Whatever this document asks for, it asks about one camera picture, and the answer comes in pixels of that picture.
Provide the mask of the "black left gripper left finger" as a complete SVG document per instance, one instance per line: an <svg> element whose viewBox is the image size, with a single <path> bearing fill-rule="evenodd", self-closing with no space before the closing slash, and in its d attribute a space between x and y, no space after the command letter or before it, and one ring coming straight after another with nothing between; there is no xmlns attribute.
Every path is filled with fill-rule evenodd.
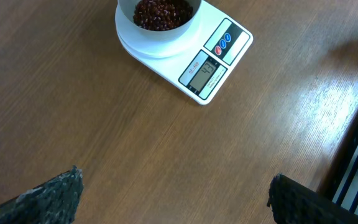
<svg viewBox="0 0 358 224"><path fill-rule="evenodd" d="M82 170L73 167L0 204L0 223L73 223L83 189Z"/></svg>

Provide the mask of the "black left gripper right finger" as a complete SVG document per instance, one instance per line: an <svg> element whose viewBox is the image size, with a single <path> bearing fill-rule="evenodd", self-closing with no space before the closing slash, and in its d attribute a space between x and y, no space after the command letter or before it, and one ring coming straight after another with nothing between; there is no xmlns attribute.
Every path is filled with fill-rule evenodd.
<svg viewBox="0 0 358 224"><path fill-rule="evenodd" d="M267 206L277 224L358 224L358 216L283 174L270 183Z"/></svg>

